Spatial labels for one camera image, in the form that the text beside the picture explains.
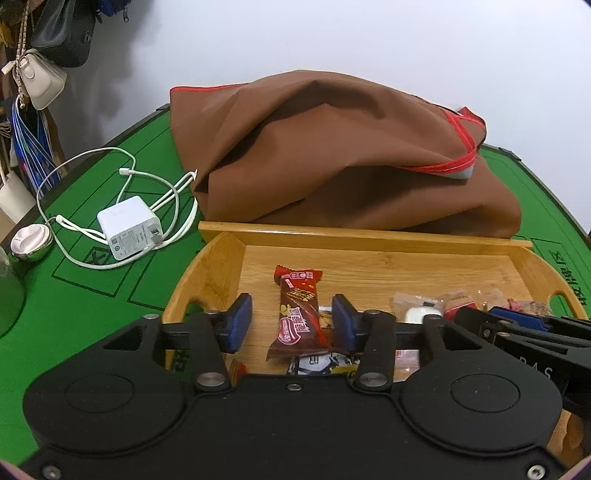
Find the green table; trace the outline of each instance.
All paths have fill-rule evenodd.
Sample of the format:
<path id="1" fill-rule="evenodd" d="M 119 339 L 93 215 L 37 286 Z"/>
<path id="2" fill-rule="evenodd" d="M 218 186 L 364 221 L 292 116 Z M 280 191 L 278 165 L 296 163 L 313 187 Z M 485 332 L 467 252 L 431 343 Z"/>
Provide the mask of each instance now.
<path id="1" fill-rule="evenodd" d="M 168 109 L 162 108 L 120 135 L 111 146 L 135 154 L 137 169 L 176 181 L 183 170 L 169 123 Z M 524 220 L 518 238 L 532 240 L 536 253 L 562 273 L 585 304 L 591 299 L 591 254 L 584 236 L 514 155 L 493 147 L 483 147 L 482 154 L 521 201 Z M 61 213 L 78 225 L 96 228 L 96 213 L 115 200 L 124 182 L 117 170 L 126 164 L 127 157 L 120 153 L 110 153 L 100 161 L 87 160 L 48 198 L 48 213 Z M 163 193 L 164 187 L 158 182 L 136 178 L 128 195 L 140 194 L 149 202 Z M 191 201 L 189 192 L 181 195 L 181 219 L 189 213 Z M 164 225 L 172 217 L 170 208 L 164 215 Z M 35 220 L 35 212 L 24 219 Z M 113 261 L 103 245 L 64 229 L 58 229 L 57 234 L 76 258 L 96 263 Z M 37 447 L 21 410 L 29 383 L 131 320 L 162 312 L 183 271 L 203 245 L 195 228 L 157 254 L 103 272 L 79 268 L 54 249 L 27 273 L 25 307 L 15 326 L 0 338 L 0 458 L 20 463 Z M 553 307 L 556 313 L 568 312 L 560 299 Z M 587 306 L 587 312 L 591 313 L 591 307 Z"/>

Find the glass jar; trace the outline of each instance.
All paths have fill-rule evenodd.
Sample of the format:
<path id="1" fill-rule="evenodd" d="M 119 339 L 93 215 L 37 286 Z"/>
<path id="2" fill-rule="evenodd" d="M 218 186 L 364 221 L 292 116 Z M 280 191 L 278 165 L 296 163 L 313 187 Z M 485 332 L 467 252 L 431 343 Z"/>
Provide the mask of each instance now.
<path id="1" fill-rule="evenodd" d="M 0 337 L 17 321 L 25 303 L 25 287 L 0 247 Z"/>

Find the red candy wrapper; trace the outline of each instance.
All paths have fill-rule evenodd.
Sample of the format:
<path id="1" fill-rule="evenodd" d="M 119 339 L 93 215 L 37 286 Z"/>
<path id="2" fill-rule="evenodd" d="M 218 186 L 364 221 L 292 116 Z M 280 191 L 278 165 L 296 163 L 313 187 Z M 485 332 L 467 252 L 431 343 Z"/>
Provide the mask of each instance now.
<path id="1" fill-rule="evenodd" d="M 279 332 L 269 347 L 267 360 L 328 352 L 328 342 L 320 328 L 316 292 L 322 272 L 277 265 L 274 277 L 281 288 Z"/>

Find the white handbag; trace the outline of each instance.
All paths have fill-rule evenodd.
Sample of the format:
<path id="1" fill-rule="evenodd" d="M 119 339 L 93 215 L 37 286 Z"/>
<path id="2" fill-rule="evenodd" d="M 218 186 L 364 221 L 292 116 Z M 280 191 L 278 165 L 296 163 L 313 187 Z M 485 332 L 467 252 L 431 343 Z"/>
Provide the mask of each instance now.
<path id="1" fill-rule="evenodd" d="M 63 91 L 67 73 L 34 48 L 25 50 L 28 6 L 27 2 L 18 39 L 17 59 L 8 62 L 2 72 L 6 75 L 12 70 L 21 107 L 24 106 L 23 97 L 28 96 L 33 107 L 43 110 Z"/>

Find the plastic wrapper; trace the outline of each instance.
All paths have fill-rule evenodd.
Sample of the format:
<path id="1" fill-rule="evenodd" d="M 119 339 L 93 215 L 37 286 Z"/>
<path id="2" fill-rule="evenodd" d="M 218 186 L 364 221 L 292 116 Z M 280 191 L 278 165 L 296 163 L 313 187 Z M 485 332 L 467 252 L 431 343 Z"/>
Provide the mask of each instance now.
<path id="1" fill-rule="evenodd" d="M 442 315 L 443 301 L 407 293 L 395 293 L 392 312 L 397 322 L 422 323 L 425 315 Z"/>
<path id="2" fill-rule="evenodd" d="M 291 360 L 288 375 L 349 374 L 357 370 L 359 357 L 342 353 L 304 355 Z"/>
<path id="3" fill-rule="evenodd" d="M 507 299 L 505 308 L 515 312 L 529 313 L 531 315 L 550 316 L 554 315 L 549 305 L 534 300 Z"/>
<path id="4" fill-rule="evenodd" d="M 274 278 L 281 289 L 279 331 L 267 360 L 326 353 L 329 345 L 320 328 L 316 291 L 322 272 L 277 265 Z"/>
<path id="5" fill-rule="evenodd" d="M 392 311 L 402 323 L 422 323 L 425 315 L 442 315 L 443 301 L 407 293 L 395 293 Z M 394 381 L 406 380 L 419 369 L 418 350 L 396 350 Z"/>
<path id="6" fill-rule="evenodd" d="M 507 305 L 507 299 L 498 288 L 467 291 L 452 291 L 441 296 L 443 300 L 443 316 L 454 321 L 457 311 L 462 307 L 484 310 Z"/>

